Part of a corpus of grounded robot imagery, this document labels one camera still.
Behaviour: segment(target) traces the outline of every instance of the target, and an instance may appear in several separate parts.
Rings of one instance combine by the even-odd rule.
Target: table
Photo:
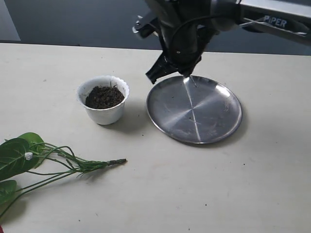
[[[232,90],[244,119],[229,139],[190,146],[146,114],[144,73],[160,51],[0,44],[0,54],[1,139],[32,131],[86,159],[128,159],[24,196],[2,220],[5,233],[311,231],[311,57],[204,53],[194,74]],[[75,100],[101,74],[130,86],[125,115],[105,127]],[[41,179],[16,177],[20,186]]]

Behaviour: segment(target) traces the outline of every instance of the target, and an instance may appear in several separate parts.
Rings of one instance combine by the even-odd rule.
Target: stainless steel plate
[[[152,122],[182,142],[207,144],[233,134],[242,120],[237,97],[216,81],[176,76],[155,85],[147,98]]]

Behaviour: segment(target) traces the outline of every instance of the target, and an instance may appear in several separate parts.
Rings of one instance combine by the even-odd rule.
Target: dark soil
[[[116,87],[96,86],[86,98],[86,106],[94,109],[112,108],[124,100]]]

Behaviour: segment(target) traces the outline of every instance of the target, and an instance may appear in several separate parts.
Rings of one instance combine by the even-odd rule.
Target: white pot
[[[116,87],[124,96],[124,100],[118,105],[107,109],[93,109],[85,105],[86,98],[96,86]],[[125,101],[130,93],[130,89],[125,81],[110,75],[96,76],[81,84],[77,90],[77,100],[86,109],[89,117],[100,125],[109,125],[119,120],[124,112]]]

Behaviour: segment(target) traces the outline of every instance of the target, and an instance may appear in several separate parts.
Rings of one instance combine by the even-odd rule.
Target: gray floor
[[[143,0],[5,0],[24,43],[160,49],[131,28],[148,8]],[[311,47],[242,29],[213,38],[208,51],[311,55]]]

